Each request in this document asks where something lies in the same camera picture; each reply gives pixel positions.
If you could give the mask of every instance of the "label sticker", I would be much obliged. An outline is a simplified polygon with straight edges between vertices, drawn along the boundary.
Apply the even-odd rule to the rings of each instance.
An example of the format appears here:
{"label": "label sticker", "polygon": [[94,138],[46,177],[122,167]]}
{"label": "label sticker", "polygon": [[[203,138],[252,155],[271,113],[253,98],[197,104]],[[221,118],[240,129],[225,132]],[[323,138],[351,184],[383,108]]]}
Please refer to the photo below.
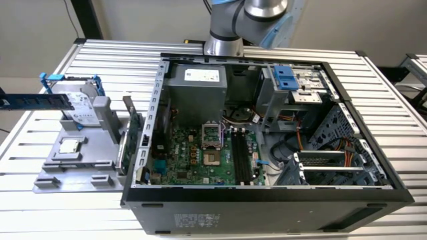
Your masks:
{"label": "label sticker", "polygon": [[175,214],[175,224],[177,228],[216,228],[220,216],[220,214]]}
{"label": "label sticker", "polygon": [[92,107],[90,99],[82,92],[64,92],[68,100],[73,106],[73,110],[68,110],[66,113],[70,115],[72,120],[86,125],[98,125],[100,121],[96,117],[96,113]]}
{"label": "label sticker", "polygon": [[260,115],[257,115],[257,114],[255,113],[255,116],[253,116],[253,118],[252,118],[252,122],[257,124],[259,121],[260,121]]}
{"label": "label sticker", "polygon": [[207,69],[187,69],[185,70],[185,81],[200,81],[200,82],[219,82],[220,71]]}

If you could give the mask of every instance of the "blue latch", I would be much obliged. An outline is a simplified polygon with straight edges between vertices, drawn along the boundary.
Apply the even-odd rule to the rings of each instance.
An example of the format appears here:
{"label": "blue latch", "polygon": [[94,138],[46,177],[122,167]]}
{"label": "blue latch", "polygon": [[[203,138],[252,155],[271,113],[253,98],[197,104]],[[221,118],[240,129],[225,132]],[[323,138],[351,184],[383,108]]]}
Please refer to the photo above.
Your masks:
{"label": "blue latch", "polygon": [[299,82],[295,79],[292,68],[289,66],[273,66],[273,77],[279,82],[280,90],[295,91],[300,88]]}
{"label": "blue latch", "polygon": [[57,82],[57,81],[62,81],[62,80],[81,80],[81,81],[93,80],[94,84],[96,84],[97,95],[98,96],[105,96],[102,83],[101,83],[101,78],[96,74],[93,75],[92,78],[89,78],[89,77],[68,77],[66,78],[64,74],[50,74],[46,77],[46,73],[42,72],[42,73],[40,73],[38,78],[40,78],[41,85],[45,88],[48,94],[52,94],[52,89],[50,89],[49,84],[48,84],[49,82]]}
{"label": "blue latch", "polygon": [[264,164],[264,165],[268,165],[268,164],[269,164],[268,161],[263,161],[263,160],[260,160],[260,159],[256,159],[255,161],[256,161],[257,164]]}

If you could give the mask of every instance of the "motherboard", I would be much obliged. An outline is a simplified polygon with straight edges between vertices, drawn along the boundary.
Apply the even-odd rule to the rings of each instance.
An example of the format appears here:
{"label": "motherboard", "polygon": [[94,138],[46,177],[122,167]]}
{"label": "motherboard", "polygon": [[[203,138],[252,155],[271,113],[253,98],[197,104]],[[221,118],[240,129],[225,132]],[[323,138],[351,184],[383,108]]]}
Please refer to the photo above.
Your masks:
{"label": "motherboard", "polygon": [[237,131],[221,129],[220,125],[217,129],[211,124],[172,130],[166,157],[153,161],[150,184],[265,185],[255,133],[240,130],[236,142]]}

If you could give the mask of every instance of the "aluminum extrusion table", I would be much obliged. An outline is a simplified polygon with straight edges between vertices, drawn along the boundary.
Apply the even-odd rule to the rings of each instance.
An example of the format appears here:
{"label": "aluminum extrusion table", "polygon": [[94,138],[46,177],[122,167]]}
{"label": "aluminum extrusion table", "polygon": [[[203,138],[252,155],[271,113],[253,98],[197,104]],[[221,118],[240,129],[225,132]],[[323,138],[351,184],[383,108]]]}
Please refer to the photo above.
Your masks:
{"label": "aluminum extrusion table", "polygon": [[[98,74],[110,109],[126,115],[129,92],[146,112],[160,53],[201,54],[199,44],[86,40],[73,44],[56,74]],[[245,57],[328,62],[415,203],[349,234],[168,235],[168,239],[427,239],[427,124],[371,60],[353,51],[245,47]],[[145,235],[121,193],[32,193],[61,125],[58,111],[26,111],[0,147],[0,239],[157,239]]]}
{"label": "aluminum extrusion table", "polygon": [[405,67],[420,83],[427,86],[427,55],[408,53],[400,67]]}

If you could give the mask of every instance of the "ram slot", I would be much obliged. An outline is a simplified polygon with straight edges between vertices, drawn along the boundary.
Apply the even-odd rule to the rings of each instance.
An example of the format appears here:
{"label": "ram slot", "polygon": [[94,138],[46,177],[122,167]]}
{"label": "ram slot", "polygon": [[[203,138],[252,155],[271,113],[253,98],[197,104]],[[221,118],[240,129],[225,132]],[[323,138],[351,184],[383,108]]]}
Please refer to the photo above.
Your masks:
{"label": "ram slot", "polygon": [[236,185],[251,184],[251,168],[244,132],[231,134],[232,160]]}

